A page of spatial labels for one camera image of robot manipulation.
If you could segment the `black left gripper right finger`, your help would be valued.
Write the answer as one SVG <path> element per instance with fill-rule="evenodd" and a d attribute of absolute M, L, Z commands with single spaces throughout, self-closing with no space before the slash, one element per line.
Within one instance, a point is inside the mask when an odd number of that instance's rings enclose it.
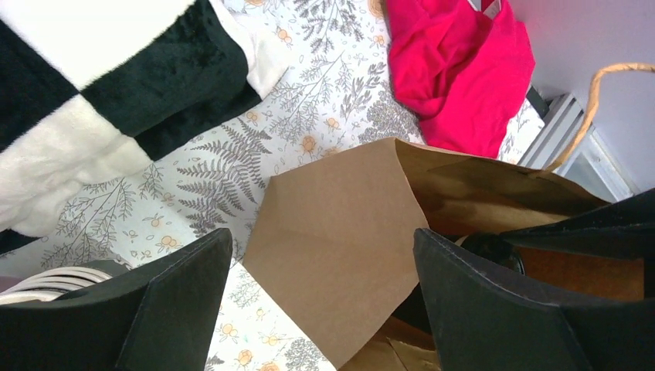
<path fill-rule="evenodd" d="M 568 291 L 429 229 L 412 249 L 444 370 L 652 370 L 654 301 Z"/>

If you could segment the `black cup lid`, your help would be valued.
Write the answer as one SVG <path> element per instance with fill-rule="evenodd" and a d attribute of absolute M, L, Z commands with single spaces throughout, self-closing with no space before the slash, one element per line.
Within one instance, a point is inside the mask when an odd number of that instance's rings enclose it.
<path fill-rule="evenodd" d="M 495 234 L 475 233 L 455 237 L 453 242 L 479 257 L 526 275 L 524 261 L 518 249 Z"/>

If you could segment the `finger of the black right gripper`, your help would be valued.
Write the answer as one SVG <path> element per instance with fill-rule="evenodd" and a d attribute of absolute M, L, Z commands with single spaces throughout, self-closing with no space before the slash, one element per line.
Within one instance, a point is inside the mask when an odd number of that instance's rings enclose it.
<path fill-rule="evenodd" d="M 601 298 L 654 296 L 654 191 L 501 238 L 528 253 L 530 276 Z"/>

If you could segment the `brown paper bag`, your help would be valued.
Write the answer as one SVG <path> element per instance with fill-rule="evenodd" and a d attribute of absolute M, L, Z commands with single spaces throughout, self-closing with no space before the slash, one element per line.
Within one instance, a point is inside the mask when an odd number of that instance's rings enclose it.
<path fill-rule="evenodd" d="M 419 284 L 415 231 L 451 242 L 475 233 L 501 238 L 613 204 L 554 170 L 588 131 L 601 79 L 653 70 L 646 63 L 599 70 L 581 128 L 543 169 L 385 138 L 276 175 L 244 267 L 335 368 L 444 370 L 433 335 L 392 316 Z"/>

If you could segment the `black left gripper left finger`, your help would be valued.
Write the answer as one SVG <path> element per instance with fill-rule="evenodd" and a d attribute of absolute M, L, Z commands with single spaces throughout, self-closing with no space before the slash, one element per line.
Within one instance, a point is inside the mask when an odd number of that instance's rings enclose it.
<path fill-rule="evenodd" d="M 1 308 L 3 370 L 201 370 L 232 258 L 215 230 L 54 301 Z"/>

